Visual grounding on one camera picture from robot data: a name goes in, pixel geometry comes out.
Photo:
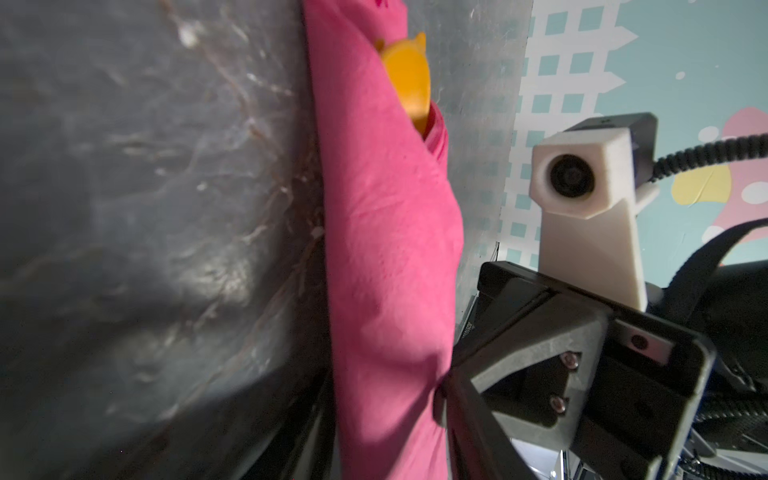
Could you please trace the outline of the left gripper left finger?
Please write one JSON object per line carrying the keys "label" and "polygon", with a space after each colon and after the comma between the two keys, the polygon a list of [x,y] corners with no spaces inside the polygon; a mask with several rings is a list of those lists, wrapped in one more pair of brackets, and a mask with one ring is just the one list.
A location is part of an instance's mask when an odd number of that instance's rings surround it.
{"label": "left gripper left finger", "polygon": [[271,442],[242,477],[321,480],[331,477],[336,412],[332,375],[319,374],[290,406]]}

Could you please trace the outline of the yellow plastic spoon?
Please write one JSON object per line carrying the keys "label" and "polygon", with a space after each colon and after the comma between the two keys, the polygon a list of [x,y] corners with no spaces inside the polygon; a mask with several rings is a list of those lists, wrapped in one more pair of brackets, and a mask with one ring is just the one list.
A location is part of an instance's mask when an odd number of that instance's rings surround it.
{"label": "yellow plastic spoon", "polygon": [[426,34],[386,43],[375,42],[398,100],[415,129],[426,135],[431,105],[431,74],[426,55]]}

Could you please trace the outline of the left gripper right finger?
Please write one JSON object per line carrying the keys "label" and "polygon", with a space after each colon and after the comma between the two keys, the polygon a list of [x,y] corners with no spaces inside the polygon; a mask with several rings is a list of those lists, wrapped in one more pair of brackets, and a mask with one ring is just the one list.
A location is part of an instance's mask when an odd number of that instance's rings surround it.
{"label": "left gripper right finger", "polygon": [[433,399],[433,418],[446,430],[454,479],[533,479],[512,442],[476,387],[451,369]]}

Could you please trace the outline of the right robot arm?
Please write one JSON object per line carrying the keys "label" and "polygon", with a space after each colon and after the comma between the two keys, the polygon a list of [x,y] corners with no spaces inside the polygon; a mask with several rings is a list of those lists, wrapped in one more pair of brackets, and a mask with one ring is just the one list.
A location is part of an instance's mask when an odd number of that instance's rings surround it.
{"label": "right robot arm", "polygon": [[759,219],[708,241],[651,298],[636,218],[661,178],[753,160],[765,136],[655,160],[630,127],[569,130],[533,150],[536,270],[483,265],[474,321],[435,401],[457,479],[531,479],[521,440],[578,460],[576,477],[763,479],[722,448],[765,455],[767,266],[727,266]]}

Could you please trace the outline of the magenta paper napkin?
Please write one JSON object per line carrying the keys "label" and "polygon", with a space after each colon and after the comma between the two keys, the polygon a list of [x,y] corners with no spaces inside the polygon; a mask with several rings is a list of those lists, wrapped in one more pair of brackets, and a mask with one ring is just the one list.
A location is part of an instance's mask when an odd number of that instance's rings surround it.
{"label": "magenta paper napkin", "polygon": [[450,364],[460,208],[437,106],[420,133],[376,51],[400,1],[303,5],[319,158],[333,382],[346,479],[444,479],[433,397]]}

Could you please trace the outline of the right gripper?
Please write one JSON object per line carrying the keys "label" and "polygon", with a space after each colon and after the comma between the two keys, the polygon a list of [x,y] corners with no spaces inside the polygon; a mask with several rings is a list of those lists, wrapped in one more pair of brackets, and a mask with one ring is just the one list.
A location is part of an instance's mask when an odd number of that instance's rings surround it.
{"label": "right gripper", "polygon": [[669,479],[716,351],[703,335],[509,262],[481,266],[455,348],[511,438],[605,479]]}

